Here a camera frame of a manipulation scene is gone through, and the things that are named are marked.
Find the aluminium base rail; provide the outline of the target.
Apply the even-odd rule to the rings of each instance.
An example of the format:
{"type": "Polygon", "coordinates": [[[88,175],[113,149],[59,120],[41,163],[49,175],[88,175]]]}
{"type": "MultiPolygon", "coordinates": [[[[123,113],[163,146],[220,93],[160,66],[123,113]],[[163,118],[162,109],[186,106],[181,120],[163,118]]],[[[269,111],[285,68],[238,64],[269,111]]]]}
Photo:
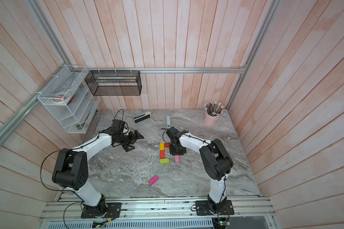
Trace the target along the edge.
{"type": "MultiPolygon", "coordinates": [[[[110,210],[105,218],[117,215],[118,220],[132,219],[181,219],[196,218],[198,210],[195,202],[203,198],[108,198],[109,203],[120,203],[120,207],[110,210]]],[[[275,216],[275,210],[269,198],[257,196],[229,197],[219,217],[275,216]]],[[[40,222],[81,220],[83,207],[75,198],[63,198],[59,202],[48,202],[39,217],[40,222]]]]}

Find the tape roll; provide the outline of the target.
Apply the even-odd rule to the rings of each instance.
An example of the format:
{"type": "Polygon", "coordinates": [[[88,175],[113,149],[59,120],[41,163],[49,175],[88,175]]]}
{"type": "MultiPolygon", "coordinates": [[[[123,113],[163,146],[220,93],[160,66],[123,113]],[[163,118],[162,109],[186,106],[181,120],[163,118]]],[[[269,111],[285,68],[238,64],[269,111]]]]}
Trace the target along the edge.
{"type": "Polygon", "coordinates": [[[70,93],[69,92],[58,92],[51,98],[53,104],[67,104],[70,100],[70,93]]]}

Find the black stapler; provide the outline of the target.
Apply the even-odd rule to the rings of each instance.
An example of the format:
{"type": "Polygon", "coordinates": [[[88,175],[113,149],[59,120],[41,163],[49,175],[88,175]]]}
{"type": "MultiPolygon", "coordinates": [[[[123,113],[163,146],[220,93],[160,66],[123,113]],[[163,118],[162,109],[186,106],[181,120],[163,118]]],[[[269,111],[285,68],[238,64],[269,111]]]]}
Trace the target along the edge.
{"type": "Polygon", "coordinates": [[[147,111],[147,112],[142,112],[142,113],[134,115],[133,120],[135,123],[139,123],[139,122],[146,120],[150,117],[151,117],[151,111],[147,111]]]}

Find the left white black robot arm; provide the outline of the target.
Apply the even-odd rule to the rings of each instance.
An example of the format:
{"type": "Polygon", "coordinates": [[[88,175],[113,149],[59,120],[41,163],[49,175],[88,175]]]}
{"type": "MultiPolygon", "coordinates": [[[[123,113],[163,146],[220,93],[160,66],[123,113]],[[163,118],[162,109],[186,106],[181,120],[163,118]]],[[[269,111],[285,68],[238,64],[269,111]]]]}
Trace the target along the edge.
{"type": "Polygon", "coordinates": [[[125,129],[127,123],[114,119],[112,125],[94,138],[72,149],[61,149],[54,166],[52,181],[67,191],[74,192],[83,205],[82,218],[103,218],[112,215],[104,195],[88,181],[88,161],[104,148],[122,146],[125,152],[144,137],[137,131],[125,129]]]}

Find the pink pencil cup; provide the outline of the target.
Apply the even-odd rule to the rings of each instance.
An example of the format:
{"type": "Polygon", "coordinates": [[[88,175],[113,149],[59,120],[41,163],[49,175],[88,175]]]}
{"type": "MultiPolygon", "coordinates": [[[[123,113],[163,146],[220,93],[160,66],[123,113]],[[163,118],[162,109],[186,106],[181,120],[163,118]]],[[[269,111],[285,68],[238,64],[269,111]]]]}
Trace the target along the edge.
{"type": "Polygon", "coordinates": [[[205,113],[204,123],[207,126],[212,127],[212,126],[214,126],[216,124],[218,118],[219,118],[219,115],[211,116],[208,113],[205,113]]]}

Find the magenta block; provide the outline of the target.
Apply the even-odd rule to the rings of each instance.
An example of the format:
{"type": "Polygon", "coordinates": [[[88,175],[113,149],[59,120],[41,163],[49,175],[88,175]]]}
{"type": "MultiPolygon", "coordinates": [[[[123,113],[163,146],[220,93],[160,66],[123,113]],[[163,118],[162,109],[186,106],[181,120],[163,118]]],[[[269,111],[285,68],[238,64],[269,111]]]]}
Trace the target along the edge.
{"type": "Polygon", "coordinates": [[[148,183],[150,185],[153,185],[156,181],[158,181],[159,177],[157,175],[154,175],[149,181],[148,183]]]}

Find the bundle of pencils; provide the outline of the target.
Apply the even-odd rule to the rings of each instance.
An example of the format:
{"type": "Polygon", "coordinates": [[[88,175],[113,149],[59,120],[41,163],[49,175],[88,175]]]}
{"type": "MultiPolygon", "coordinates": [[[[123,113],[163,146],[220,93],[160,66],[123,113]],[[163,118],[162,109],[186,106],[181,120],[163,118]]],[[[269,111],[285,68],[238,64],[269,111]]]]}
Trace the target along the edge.
{"type": "Polygon", "coordinates": [[[205,103],[204,108],[206,114],[209,116],[219,116],[225,110],[225,107],[217,101],[209,101],[208,103],[205,103]]]}

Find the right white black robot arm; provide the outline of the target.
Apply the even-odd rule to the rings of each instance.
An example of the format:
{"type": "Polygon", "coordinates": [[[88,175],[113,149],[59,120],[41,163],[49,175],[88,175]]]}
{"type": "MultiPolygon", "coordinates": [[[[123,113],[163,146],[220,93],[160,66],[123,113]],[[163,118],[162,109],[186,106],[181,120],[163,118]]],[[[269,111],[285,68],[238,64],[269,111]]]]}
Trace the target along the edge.
{"type": "Polygon", "coordinates": [[[221,140],[205,140],[174,127],[166,129],[165,133],[170,139],[171,155],[184,155],[187,149],[198,153],[210,177],[207,200],[195,203],[197,215],[221,215],[225,210],[228,214],[234,214],[234,211],[229,209],[231,201],[226,195],[227,178],[234,162],[221,140]]]}

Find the lime green block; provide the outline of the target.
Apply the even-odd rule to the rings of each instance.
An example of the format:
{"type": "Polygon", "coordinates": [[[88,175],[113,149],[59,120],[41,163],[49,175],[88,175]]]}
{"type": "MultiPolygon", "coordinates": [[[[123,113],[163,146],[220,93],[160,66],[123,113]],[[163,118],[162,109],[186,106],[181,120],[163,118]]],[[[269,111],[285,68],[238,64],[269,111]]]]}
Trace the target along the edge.
{"type": "Polygon", "coordinates": [[[170,163],[170,159],[168,159],[168,158],[160,159],[160,164],[169,164],[169,163],[170,163]]]}

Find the black mesh basket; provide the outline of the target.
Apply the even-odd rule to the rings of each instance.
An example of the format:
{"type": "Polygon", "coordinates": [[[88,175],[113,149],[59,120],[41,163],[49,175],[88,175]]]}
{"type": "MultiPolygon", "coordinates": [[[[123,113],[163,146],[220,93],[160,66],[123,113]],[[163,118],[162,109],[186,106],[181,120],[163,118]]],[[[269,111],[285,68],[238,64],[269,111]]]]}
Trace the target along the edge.
{"type": "Polygon", "coordinates": [[[139,96],[142,83],[139,71],[92,70],[85,82],[95,96],[139,96]]]}

